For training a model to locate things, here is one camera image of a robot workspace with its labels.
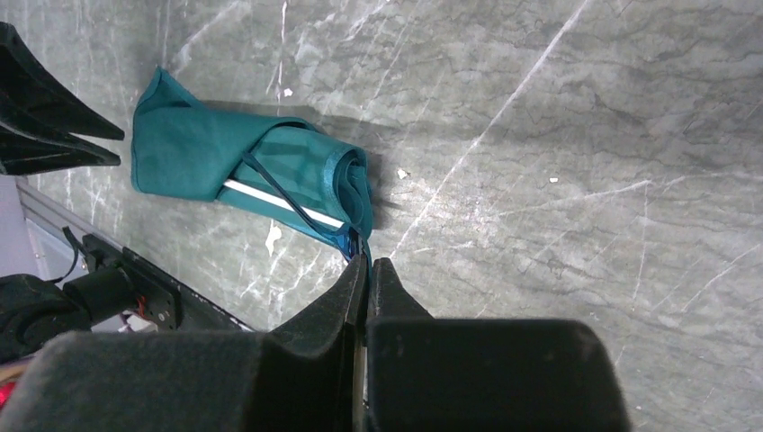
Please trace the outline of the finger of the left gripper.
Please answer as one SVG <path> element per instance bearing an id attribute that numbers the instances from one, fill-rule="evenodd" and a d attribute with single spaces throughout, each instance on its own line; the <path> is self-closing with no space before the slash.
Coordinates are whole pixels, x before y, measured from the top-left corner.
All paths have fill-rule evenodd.
<path id="1" fill-rule="evenodd" d="M 1 173 L 27 176 L 78 167 L 116 167 L 121 158 L 56 130 L 15 107 L 1 109 Z"/>
<path id="2" fill-rule="evenodd" d="M 79 100 L 33 56 L 13 25 L 1 23 L 1 94 L 59 131 L 122 140 L 124 131 Z"/>

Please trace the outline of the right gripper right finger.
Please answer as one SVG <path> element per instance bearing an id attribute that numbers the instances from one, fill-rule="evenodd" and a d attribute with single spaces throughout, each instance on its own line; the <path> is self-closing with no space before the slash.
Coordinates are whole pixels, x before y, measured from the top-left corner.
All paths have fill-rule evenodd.
<path id="1" fill-rule="evenodd" d="M 366 322 L 371 431 L 628 431 L 607 350 L 573 319 L 437 319 L 388 258 Z"/>

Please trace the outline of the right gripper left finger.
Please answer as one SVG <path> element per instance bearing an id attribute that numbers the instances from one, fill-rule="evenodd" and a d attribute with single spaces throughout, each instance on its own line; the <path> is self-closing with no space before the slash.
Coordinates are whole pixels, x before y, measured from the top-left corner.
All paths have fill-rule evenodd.
<path id="1" fill-rule="evenodd" d="M 4 431 L 349 431 L 368 265 L 269 332 L 68 332 L 27 366 Z"/>

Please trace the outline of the blue plastic utensil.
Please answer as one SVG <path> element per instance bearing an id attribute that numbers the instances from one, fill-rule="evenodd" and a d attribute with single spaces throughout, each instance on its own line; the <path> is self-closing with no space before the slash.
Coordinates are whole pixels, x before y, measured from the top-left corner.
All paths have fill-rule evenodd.
<path id="1" fill-rule="evenodd" d="M 257 172 L 275 191 L 276 196 L 287 200 L 296 210 L 297 214 L 305 225 L 326 240 L 330 245 L 340 251 L 345 260 L 351 261 L 355 257 L 365 254 L 364 241 L 360 234 L 347 222 L 340 228 L 333 228 L 328 225 L 316 222 L 298 209 L 300 206 L 288 192 L 265 170 L 265 167 L 256 160 L 250 153 L 245 152 L 242 157 L 245 166 Z"/>

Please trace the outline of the teal cloth napkin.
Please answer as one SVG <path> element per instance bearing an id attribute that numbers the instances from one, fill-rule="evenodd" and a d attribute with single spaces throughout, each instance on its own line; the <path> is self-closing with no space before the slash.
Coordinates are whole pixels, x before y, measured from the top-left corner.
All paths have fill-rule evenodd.
<path id="1" fill-rule="evenodd" d="M 373 206 L 363 149 L 335 139 L 299 117 L 212 108 L 163 68 L 155 71 L 133 115 L 130 177 L 136 191 L 224 203 L 330 245 L 297 214 L 223 185 L 231 179 L 275 194 L 257 172 L 244 165 L 245 152 L 300 206 L 349 223 L 360 234 L 367 252 Z"/>

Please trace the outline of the white plastic utensil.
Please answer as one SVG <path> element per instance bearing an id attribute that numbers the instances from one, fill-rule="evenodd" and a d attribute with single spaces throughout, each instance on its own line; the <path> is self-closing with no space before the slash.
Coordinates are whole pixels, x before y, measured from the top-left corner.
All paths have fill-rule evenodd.
<path id="1" fill-rule="evenodd" d="M 276 195 L 266 193 L 264 191 L 255 189 L 254 187 L 248 186 L 246 184 L 242 184 L 240 182 L 237 182 L 231 179 L 227 180 L 223 185 L 227 187 L 228 189 L 248 195 L 259 201 L 272 204 L 278 208 L 282 208 L 290 212 L 296 212 L 293 206 L 289 204 L 287 200 L 284 200 L 282 197 L 278 197 Z M 324 225 L 328 225 L 333 228 L 340 228 L 344 224 L 341 220 L 334 219 L 326 214 L 320 213 L 318 211 L 314 211 L 309 208 L 298 206 L 298 209 L 302 211 L 304 214 L 306 214 L 307 216 L 309 216 L 310 218 L 312 218 L 313 220 L 315 220 L 316 222 L 322 223 Z"/>

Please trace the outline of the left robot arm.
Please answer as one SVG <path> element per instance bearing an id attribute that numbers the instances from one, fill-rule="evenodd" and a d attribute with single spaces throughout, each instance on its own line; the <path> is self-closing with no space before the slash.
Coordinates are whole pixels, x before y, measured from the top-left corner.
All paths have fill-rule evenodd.
<path id="1" fill-rule="evenodd" d="M 28 176 L 78 167 L 117 167 L 118 155 L 90 138 L 123 140 L 124 131 L 89 108 L 33 56 L 8 22 L 1 24 L 1 172 Z M 68 281 L 31 274 L 1 279 L 1 360 L 38 351 L 54 337 L 88 331 L 145 300 L 121 265 Z"/>

